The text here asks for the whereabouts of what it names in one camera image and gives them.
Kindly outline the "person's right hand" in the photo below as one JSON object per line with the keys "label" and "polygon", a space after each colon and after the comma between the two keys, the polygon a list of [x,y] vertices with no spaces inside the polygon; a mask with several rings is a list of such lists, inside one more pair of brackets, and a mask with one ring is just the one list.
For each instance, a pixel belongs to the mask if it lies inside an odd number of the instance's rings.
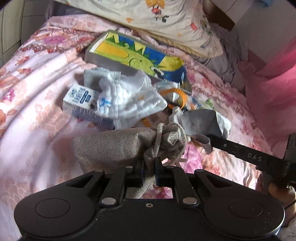
{"label": "person's right hand", "polygon": [[288,227],[289,223],[295,218],[295,189],[292,186],[281,187],[272,182],[272,178],[266,174],[261,173],[257,179],[257,191],[272,196],[281,202],[285,208],[285,221],[282,227]]}

